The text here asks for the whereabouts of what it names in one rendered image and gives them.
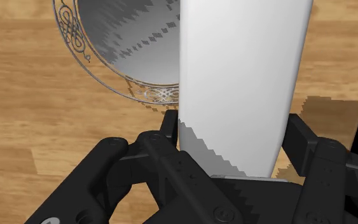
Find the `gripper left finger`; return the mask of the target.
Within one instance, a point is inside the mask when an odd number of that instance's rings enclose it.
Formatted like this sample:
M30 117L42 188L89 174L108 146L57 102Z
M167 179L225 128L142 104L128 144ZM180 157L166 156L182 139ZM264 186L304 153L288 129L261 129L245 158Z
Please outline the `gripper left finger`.
M132 185L146 183L158 211L144 224L243 224L240 211L185 151L176 148L178 112L130 144L101 140L25 224L109 224Z

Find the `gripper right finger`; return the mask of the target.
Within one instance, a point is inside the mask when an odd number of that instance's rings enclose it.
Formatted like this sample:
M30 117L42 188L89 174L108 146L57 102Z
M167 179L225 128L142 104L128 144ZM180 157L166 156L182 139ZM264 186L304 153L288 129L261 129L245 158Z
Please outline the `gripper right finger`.
M293 224L358 224L358 154L289 115L282 147L299 176Z

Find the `white tapered vase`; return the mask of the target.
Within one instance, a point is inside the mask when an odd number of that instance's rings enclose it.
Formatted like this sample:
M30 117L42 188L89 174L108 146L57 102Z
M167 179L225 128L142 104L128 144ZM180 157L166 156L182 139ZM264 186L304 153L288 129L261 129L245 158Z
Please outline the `white tapered vase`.
M272 175L312 5L181 0L179 145L208 175Z

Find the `grey round ornate plate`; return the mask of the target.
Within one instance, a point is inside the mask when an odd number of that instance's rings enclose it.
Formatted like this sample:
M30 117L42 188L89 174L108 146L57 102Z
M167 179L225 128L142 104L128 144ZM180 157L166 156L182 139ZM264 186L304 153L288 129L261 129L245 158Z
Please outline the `grey round ornate plate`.
M93 79L137 102L179 102L180 0L51 2L67 49Z

